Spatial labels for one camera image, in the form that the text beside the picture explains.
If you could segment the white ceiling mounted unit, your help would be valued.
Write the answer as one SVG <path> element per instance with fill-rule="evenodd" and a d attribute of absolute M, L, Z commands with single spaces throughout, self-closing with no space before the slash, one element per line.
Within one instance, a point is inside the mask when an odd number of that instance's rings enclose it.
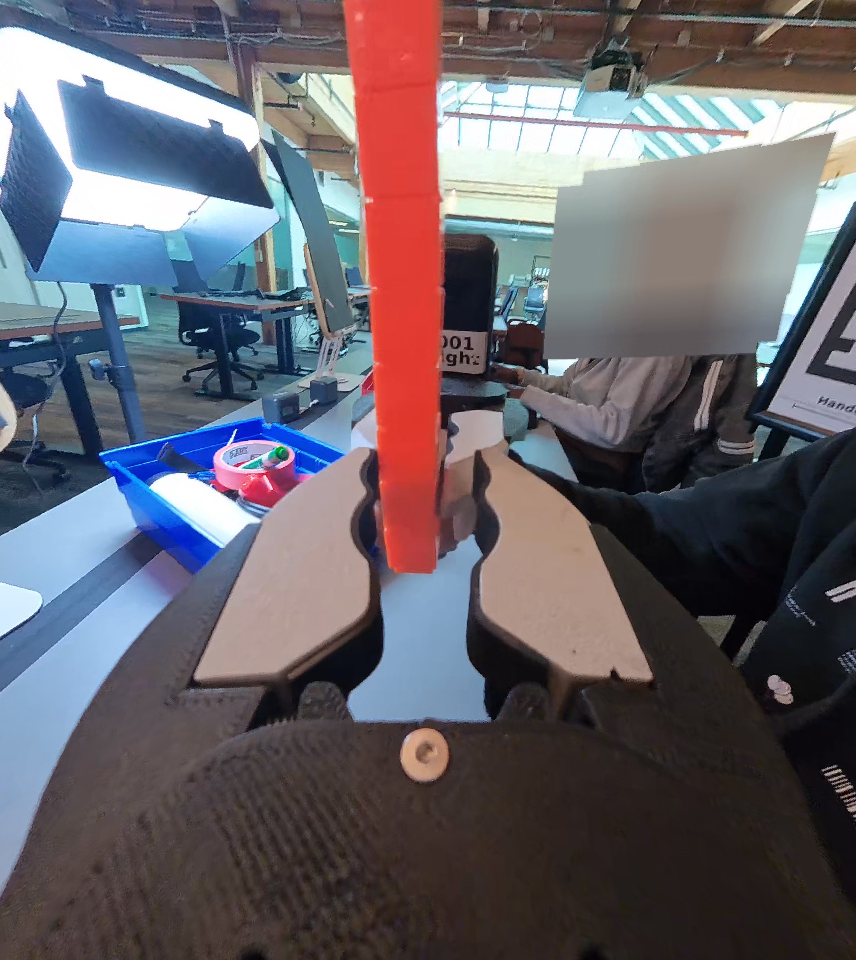
<path fill-rule="evenodd" d="M 648 85 L 644 56 L 610 47 L 591 59 L 572 108 L 573 117 L 620 123 L 637 108 Z"/>

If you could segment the black light stand pole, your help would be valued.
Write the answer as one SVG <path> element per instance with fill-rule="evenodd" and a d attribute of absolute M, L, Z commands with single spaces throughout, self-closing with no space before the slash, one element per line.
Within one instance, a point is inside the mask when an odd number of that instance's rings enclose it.
<path fill-rule="evenodd" d="M 147 433 L 134 370 L 114 303 L 113 288 L 99 283 L 93 283 L 90 287 L 96 301 L 110 357 L 107 379 L 118 395 L 129 441 L 132 445 L 137 445 L 146 441 Z"/>

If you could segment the wooden desk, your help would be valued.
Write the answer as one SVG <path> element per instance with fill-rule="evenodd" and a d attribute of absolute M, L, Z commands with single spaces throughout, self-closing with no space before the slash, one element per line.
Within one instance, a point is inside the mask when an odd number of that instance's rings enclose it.
<path fill-rule="evenodd" d="M 105 447 L 80 360 L 107 353 L 109 340 L 97 312 L 67 309 L 56 322 L 58 312 L 0 302 L 0 370 L 60 362 L 66 354 L 61 383 L 84 455 L 93 460 Z"/>
<path fill-rule="evenodd" d="M 161 296 L 163 300 L 174 302 L 172 294 Z M 246 323 L 258 321 L 271 323 L 275 328 L 277 364 L 276 371 L 281 376 L 308 375 L 310 369 L 299 363 L 295 352 L 294 318 L 307 316 L 314 308 L 312 299 L 286 300 L 266 298 L 262 295 L 203 294 L 202 304 L 218 306 L 225 310 L 241 311 Z"/>

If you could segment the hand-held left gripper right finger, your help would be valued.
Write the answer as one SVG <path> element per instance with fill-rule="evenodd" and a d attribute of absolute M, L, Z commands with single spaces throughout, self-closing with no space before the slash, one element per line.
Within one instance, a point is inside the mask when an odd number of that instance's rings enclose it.
<path fill-rule="evenodd" d="M 582 690 L 650 690 L 654 672 L 590 522 L 496 447 L 474 456 L 475 540 L 467 653 L 497 713 L 512 690 L 569 714 Z"/>

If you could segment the white cylinder roll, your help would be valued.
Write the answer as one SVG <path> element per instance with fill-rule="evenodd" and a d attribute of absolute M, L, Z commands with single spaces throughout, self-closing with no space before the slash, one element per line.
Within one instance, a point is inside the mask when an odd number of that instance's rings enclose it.
<path fill-rule="evenodd" d="M 163 474 L 148 489 L 219 548 L 261 522 L 213 486 L 184 473 Z"/>

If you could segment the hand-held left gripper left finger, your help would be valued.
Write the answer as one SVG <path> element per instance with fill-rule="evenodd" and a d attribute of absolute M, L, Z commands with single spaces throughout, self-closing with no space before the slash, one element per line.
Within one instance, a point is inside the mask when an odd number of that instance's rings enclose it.
<path fill-rule="evenodd" d="M 193 591 L 194 699 L 219 732 L 244 732 L 265 699 L 296 714 L 302 694 L 350 692 L 384 647 L 374 532 L 373 450 L 357 449 L 289 494 L 261 523 L 234 571 Z"/>

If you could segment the person's right forearm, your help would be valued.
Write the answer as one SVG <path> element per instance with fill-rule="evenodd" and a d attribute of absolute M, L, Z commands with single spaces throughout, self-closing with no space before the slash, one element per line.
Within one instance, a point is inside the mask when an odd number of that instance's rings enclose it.
<path fill-rule="evenodd" d="M 856 428 L 689 488 L 629 495 L 527 471 L 600 524 L 695 617 L 769 618 L 856 583 Z"/>

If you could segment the studio softbox light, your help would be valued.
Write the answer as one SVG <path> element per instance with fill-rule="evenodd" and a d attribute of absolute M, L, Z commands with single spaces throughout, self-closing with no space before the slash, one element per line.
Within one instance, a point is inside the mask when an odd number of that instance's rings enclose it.
<path fill-rule="evenodd" d="M 280 221 L 239 98 L 0 5 L 0 211 L 44 282 L 207 280 Z"/>

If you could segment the orange segmented plastic bar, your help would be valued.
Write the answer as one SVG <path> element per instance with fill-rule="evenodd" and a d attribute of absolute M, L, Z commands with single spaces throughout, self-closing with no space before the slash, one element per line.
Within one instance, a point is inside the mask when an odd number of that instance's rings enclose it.
<path fill-rule="evenodd" d="M 396 573 L 438 558 L 444 320 L 442 5 L 348 1 L 370 291 L 381 514 Z"/>

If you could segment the blue storage bin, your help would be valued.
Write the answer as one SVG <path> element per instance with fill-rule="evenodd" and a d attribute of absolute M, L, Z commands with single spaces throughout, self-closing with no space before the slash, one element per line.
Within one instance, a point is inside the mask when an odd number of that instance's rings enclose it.
<path fill-rule="evenodd" d="M 221 487 L 215 478 L 215 453 L 233 442 L 271 440 L 295 450 L 296 484 L 318 474 L 344 455 L 342 451 L 302 432 L 280 424 L 267 424 L 256 417 L 212 426 L 170 438 L 146 441 L 106 451 L 101 462 L 116 480 L 140 531 L 182 567 L 197 573 L 222 548 L 209 540 L 180 513 L 155 496 L 149 485 L 163 474 L 187 474 L 226 495 L 260 521 L 269 510 L 257 510 L 238 502 L 238 491 Z"/>

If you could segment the black office chair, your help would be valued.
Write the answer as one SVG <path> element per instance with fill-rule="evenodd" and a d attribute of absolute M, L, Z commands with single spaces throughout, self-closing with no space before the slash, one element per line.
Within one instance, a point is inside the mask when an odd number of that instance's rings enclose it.
<path fill-rule="evenodd" d="M 182 382 L 188 384 L 194 375 L 204 375 L 195 392 L 198 397 L 240 401 L 242 396 L 234 390 L 234 377 L 244 379 L 251 391 L 256 391 L 265 378 L 260 369 L 242 363 L 240 358 L 243 348 L 253 349 L 258 343 L 258 333 L 248 328 L 243 312 L 200 302 L 210 291 L 194 261 L 174 260 L 172 268 L 179 342 L 192 347 L 197 358 L 204 354 L 214 356 L 211 362 L 187 369 Z"/>
<path fill-rule="evenodd" d="M 71 479 L 71 472 L 42 441 L 38 424 L 39 415 L 51 396 L 49 381 L 6 367 L 0 370 L 0 384 L 14 405 L 17 421 L 27 420 L 31 427 L 30 439 L 13 439 L 0 452 L 0 461 L 19 464 L 35 486 L 38 482 L 32 469 L 49 472 L 52 485 L 61 486 Z"/>

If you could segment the red masking tape roll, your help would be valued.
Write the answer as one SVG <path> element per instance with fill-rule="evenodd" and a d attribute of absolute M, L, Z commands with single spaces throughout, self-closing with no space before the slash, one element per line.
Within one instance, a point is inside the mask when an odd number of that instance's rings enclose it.
<path fill-rule="evenodd" d="M 239 469 L 239 466 L 255 455 L 270 450 L 277 446 L 284 446 L 290 450 L 290 459 L 288 462 L 278 465 L 276 468 L 267 471 L 245 471 Z M 285 484 L 290 488 L 297 484 L 296 468 L 296 450 L 290 445 L 270 439 L 251 439 L 245 441 L 233 441 L 219 449 L 214 456 L 213 470 L 216 482 L 226 490 L 239 492 L 243 482 L 254 474 L 270 474 L 278 478 L 279 484 Z"/>

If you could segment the black white marker sign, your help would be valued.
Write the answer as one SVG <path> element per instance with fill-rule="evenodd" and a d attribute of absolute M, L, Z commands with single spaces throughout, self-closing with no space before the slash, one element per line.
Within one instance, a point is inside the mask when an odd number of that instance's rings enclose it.
<path fill-rule="evenodd" d="M 778 435 L 814 442 L 856 427 L 856 203 L 746 417 L 769 430 L 763 459 L 781 454 Z"/>

